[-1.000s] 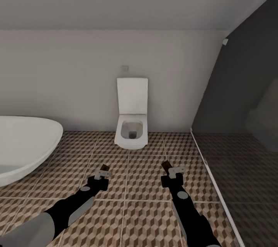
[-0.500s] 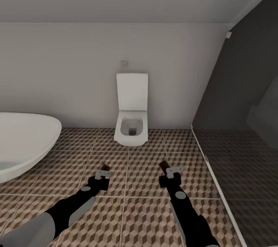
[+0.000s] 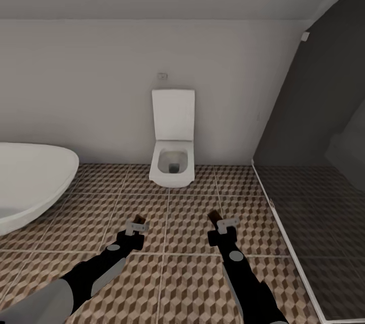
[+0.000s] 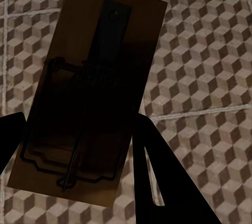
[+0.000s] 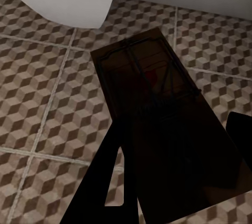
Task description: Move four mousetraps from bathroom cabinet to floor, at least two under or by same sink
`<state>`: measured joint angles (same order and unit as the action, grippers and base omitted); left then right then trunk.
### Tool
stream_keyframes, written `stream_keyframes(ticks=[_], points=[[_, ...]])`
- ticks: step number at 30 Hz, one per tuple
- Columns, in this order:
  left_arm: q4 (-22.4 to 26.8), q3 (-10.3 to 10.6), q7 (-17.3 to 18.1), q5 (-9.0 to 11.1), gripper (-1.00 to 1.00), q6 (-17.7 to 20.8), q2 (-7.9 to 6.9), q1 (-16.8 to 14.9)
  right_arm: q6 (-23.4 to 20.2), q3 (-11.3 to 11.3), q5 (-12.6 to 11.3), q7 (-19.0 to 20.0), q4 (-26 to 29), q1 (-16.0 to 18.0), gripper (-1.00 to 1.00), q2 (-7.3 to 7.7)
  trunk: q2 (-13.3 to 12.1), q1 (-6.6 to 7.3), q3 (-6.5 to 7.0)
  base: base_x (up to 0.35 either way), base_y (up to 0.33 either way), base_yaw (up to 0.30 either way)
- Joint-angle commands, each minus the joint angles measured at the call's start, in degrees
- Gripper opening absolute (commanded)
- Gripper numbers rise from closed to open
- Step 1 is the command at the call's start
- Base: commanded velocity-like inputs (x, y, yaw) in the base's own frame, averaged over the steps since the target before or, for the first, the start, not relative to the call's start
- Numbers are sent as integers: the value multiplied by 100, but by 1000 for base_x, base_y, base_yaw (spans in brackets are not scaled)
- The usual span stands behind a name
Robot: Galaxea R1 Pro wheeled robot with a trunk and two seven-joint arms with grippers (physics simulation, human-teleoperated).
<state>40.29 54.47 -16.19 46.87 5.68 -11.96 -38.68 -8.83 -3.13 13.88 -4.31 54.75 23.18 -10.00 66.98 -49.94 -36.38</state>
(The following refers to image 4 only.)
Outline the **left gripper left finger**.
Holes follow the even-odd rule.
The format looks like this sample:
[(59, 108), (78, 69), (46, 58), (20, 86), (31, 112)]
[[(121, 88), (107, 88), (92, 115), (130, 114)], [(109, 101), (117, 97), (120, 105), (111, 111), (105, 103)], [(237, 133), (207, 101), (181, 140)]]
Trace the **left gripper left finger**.
[(0, 175), (24, 137), (26, 122), (22, 112), (0, 117)]

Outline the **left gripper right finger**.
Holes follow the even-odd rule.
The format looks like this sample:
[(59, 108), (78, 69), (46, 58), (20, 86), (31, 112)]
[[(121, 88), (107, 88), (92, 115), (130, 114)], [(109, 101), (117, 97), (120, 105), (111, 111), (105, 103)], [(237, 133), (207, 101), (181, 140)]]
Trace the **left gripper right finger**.
[[(136, 224), (221, 224), (152, 120), (132, 113)], [(165, 206), (153, 203), (145, 150)]]

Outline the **mousetrap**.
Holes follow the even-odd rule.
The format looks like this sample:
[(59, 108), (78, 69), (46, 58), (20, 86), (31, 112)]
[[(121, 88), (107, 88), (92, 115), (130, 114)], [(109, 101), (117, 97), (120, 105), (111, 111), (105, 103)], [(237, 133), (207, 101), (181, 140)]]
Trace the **mousetrap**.
[(167, 5), (64, 0), (7, 187), (113, 208)]

